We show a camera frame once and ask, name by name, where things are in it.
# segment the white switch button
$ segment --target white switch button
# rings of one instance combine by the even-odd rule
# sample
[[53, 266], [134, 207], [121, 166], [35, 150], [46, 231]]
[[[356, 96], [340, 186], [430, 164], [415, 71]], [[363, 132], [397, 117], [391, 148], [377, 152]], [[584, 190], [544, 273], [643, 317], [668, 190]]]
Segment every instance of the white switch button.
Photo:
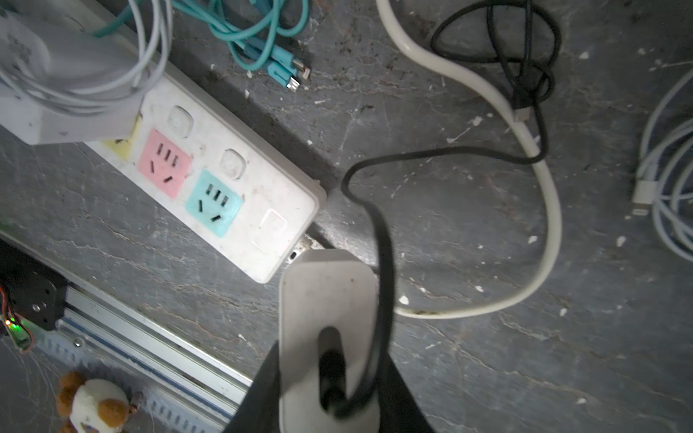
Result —
[[231, 179], [240, 179], [245, 171], [245, 160], [233, 149], [226, 149], [221, 156], [221, 171]]
[[193, 117], [177, 105], [168, 113], [168, 126], [177, 136], [186, 139], [193, 130]]

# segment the power strip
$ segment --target power strip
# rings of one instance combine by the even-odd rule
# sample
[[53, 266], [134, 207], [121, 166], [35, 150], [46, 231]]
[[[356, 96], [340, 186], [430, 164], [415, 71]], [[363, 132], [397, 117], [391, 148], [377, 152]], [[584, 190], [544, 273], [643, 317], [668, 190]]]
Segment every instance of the power strip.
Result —
[[[14, 0], [36, 18], [90, 31], [96, 0]], [[114, 40], [135, 53], [135, 34]], [[144, 98], [132, 137], [87, 143], [259, 283], [292, 253], [326, 200], [319, 184], [172, 64]]]

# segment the stuffed animal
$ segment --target stuffed animal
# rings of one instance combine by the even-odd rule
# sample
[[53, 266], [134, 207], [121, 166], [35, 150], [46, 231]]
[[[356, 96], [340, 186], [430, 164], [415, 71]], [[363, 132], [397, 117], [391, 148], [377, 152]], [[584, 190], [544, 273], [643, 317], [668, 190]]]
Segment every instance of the stuffed animal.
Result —
[[102, 379], [85, 380], [71, 372], [60, 378], [58, 414], [69, 417], [60, 433], [120, 433], [134, 413], [125, 392]]

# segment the plush toy head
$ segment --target plush toy head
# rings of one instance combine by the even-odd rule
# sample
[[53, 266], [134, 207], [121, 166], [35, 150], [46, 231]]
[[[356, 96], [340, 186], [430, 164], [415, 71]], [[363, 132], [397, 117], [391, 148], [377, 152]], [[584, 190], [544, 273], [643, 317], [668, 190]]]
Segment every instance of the plush toy head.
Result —
[[69, 421], [60, 433], [120, 433], [128, 421], [130, 404], [125, 392], [107, 380], [85, 380], [79, 373], [60, 379], [55, 397], [60, 416]]

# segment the coiled white cable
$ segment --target coiled white cable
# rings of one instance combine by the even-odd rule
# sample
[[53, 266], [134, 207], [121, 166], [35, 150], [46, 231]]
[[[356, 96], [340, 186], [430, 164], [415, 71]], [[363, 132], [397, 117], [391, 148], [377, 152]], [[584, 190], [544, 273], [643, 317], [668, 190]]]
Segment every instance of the coiled white cable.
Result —
[[[491, 83], [469, 69], [450, 60], [443, 59], [417, 45], [399, 24], [389, 0], [376, 0], [376, 3], [380, 19], [383, 21], [387, 33], [404, 55], [421, 66], [455, 80], [481, 95], [507, 122], [518, 141], [520, 141], [527, 156], [533, 157], [539, 153], [539, 148], [525, 123], [515, 122], [514, 111], [510, 103]], [[397, 314], [415, 319], [459, 319], [461, 317], [478, 316], [513, 306], [522, 302], [539, 289], [549, 276], [558, 257], [561, 247], [562, 222], [559, 196], [548, 166], [542, 161], [533, 164], [532, 169], [541, 187], [547, 216], [547, 236], [544, 254], [532, 279], [517, 292], [509, 296], [477, 306], [454, 308], [445, 311], [420, 311], [395, 307]]]
[[[652, 220], [660, 239], [676, 255], [691, 262], [693, 262], [693, 227], [681, 218], [679, 211], [683, 200], [693, 199], [692, 192], [683, 192], [693, 173], [693, 158], [684, 163], [680, 171], [676, 169], [688, 150], [693, 147], [693, 118], [674, 128], [652, 149], [650, 140], [664, 109], [692, 78], [693, 69], [681, 77], [664, 95], [647, 120], [640, 142], [640, 165], [637, 172], [636, 197], [633, 198], [636, 204], [652, 205]], [[665, 151], [675, 145], [679, 145], [678, 149], [669, 158], [664, 170], [659, 173]], [[674, 173], [678, 174], [676, 179], [672, 179]], [[664, 191], [669, 185], [671, 185], [671, 192], [666, 195]], [[673, 232], [667, 230], [666, 222], [669, 223]]]
[[[24, 98], [29, 98], [47, 110], [59, 114], [87, 117], [102, 114], [116, 109], [133, 98], [140, 98], [150, 91], [164, 74], [173, 40], [173, 6], [171, 0], [152, 0], [152, 34], [146, 42], [146, 30], [135, 0], [128, 0], [137, 29], [138, 61], [123, 75], [100, 83], [84, 87], [61, 89], [51, 87], [31, 78], [16, 69], [0, 66], [0, 79]], [[161, 47], [161, 56], [157, 65], [150, 67]], [[109, 98], [107, 95], [119, 87], [130, 84], [126, 95]]]

